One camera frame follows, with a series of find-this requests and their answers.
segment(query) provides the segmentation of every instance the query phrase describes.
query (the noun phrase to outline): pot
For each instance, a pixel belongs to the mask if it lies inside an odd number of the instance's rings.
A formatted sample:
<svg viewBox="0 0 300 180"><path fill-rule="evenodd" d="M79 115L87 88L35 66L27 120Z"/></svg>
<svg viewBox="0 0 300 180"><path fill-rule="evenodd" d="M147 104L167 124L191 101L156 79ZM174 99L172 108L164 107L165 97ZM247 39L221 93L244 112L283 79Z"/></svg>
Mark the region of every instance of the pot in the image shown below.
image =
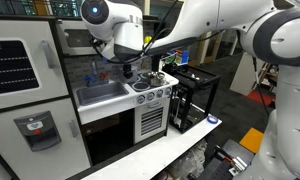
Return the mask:
<svg viewBox="0 0 300 180"><path fill-rule="evenodd" d="M147 81L150 86L162 86L166 82L164 73L151 72L147 74Z"/></svg>

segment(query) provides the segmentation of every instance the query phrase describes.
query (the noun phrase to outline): ice dispenser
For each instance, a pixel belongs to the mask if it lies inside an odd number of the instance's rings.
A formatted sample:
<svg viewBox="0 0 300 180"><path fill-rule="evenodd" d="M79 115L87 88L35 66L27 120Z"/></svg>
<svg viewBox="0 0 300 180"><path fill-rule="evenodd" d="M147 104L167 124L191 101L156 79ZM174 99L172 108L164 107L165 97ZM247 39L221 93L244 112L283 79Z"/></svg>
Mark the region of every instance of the ice dispenser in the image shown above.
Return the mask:
<svg viewBox="0 0 300 180"><path fill-rule="evenodd" d="M14 119L30 149L42 151L61 142L50 111Z"/></svg>

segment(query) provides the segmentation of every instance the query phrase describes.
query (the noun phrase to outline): oven door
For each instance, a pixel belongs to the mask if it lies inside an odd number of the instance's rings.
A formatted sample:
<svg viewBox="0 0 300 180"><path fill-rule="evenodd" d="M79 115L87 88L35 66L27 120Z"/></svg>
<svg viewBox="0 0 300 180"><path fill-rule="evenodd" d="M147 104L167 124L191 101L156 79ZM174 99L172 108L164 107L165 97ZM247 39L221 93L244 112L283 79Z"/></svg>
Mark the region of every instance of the oven door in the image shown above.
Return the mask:
<svg viewBox="0 0 300 180"><path fill-rule="evenodd" d="M49 20L0 20L0 109L65 95Z"/></svg>
<svg viewBox="0 0 300 180"><path fill-rule="evenodd" d="M58 20L56 26L64 55L96 54L89 42L90 32L82 20Z"/></svg>
<svg viewBox="0 0 300 180"><path fill-rule="evenodd" d="M164 98L135 108L135 144L166 129L169 102Z"/></svg>

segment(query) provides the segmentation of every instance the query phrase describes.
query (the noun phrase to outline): countertop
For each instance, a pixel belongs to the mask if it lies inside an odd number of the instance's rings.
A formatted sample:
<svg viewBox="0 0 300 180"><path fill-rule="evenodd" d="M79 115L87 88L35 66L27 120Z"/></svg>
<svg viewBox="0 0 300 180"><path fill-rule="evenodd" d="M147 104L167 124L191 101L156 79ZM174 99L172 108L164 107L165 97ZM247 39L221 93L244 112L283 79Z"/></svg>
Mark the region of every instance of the countertop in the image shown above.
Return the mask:
<svg viewBox="0 0 300 180"><path fill-rule="evenodd" d="M87 123L96 121L98 119L141 106L141 105L145 104L147 100L142 104L138 104L136 102L136 99L138 96L140 96L140 95L146 96L150 92L156 92L159 89L171 87L171 86L174 86L179 83L178 79L174 78L173 76L170 76L167 73L164 73L164 74L165 74L166 81L169 84L163 85L163 86L160 86L160 87L157 87L154 89L149 89L149 90L143 91L143 92L136 92L127 83L122 83L118 80L110 80L109 83L120 82L123 85L123 87L128 91L129 94L124 95L124 96L119 96L117 98L97 102L97 103L87 105L87 106L82 106L79 104L79 100L78 100L77 93L76 93L77 90L85 88L85 86L73 87L72 91L73 91L74 98L76 101L77 110L80 115L81 123L87 124Z"/></svg>
<svg viewBox="0 0 300 180"><path fill-rule="evenodd" d="M184 134L171 125L165 137L85 177L83 180L149 180L219 126L206 119Z"/></svg>

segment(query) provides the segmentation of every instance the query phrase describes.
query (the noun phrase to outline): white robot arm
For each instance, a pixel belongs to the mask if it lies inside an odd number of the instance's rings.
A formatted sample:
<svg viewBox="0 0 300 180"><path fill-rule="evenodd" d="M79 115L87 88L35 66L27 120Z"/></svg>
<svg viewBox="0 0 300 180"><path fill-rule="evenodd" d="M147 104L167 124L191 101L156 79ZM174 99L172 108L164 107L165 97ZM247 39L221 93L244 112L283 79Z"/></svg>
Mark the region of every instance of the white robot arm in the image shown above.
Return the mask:
<svg viewBox="0 0 300 180"><path fill-rule="evenodd" d="M105 43L103 56L128 62L145 53L142 12L132 1L85 0L81 13L91 34ZM146 53L165 53L224 29L238 30L252 56L280 65L277 109L252 166L235 179L300 178L300 8L277 10L272 0L186 0L172 32Z"/></svg>

